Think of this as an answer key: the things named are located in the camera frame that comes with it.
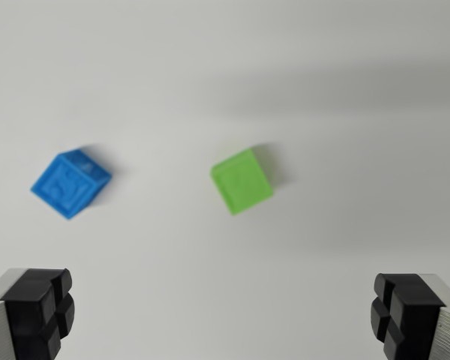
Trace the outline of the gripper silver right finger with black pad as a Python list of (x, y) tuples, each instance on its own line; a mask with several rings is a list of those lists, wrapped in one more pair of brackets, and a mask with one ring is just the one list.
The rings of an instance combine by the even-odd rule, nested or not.
[(450, 359), (450, 287), (435, 274), (383, 274), (370, 323), (391, 360)]

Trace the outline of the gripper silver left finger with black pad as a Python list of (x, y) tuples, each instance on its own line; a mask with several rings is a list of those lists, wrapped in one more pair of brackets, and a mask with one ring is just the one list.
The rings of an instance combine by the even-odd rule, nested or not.
[(0, 359), (55, 359), (75, 315), (68, 269), (10, 268), (0, 277)]

